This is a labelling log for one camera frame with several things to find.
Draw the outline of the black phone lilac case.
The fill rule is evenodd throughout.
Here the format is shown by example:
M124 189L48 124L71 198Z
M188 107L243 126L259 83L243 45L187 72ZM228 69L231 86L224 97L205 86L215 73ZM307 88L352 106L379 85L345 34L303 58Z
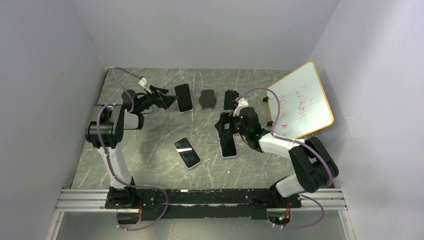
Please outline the black phone lilac case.
M219 144L221 156L223 159L230 159L238 156L236 140L232 134L221 134L219 136Z

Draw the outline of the black phone grey case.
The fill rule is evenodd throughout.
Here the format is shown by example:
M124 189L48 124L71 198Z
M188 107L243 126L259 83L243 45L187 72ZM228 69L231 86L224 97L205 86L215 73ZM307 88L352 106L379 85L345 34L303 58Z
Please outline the black phone grey case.
M174 91L177 96L177 105L180 112L193 109L191 91L188 83L175 86Z

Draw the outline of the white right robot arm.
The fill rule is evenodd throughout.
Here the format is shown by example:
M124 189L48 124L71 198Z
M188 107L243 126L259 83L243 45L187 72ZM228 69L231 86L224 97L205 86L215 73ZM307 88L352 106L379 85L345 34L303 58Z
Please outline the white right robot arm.
M261 126L253 107L243 108L239 115L221 112L214 126L222 147L238 134L252 150L291 161L294 174L272 185L274 190L269 199L275 207L282 207L294 194L314 193L320 188L329 187L339 175L337 165L317 137L293 139L272 135Z

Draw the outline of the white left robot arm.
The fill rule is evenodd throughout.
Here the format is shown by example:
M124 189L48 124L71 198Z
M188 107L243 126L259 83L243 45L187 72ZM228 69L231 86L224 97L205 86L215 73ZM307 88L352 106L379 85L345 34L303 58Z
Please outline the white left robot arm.
M85 128L85 139L103 158L109 177L106 208L132 208L142 204L134 178L127 168L121 142L125 130L141 130L143 112L153 106L168 109L177 96L149 86L144 92L125 90L121 104L96 104Z

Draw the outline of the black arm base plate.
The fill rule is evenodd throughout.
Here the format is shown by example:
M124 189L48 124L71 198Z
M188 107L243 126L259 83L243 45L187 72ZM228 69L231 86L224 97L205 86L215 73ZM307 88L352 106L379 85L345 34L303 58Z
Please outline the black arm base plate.
M281 196L271 188L224 189L123 189L109 188L104 208L107 210L135 210L139 220L251 218L268 219L270 209L298 209L300 196Z

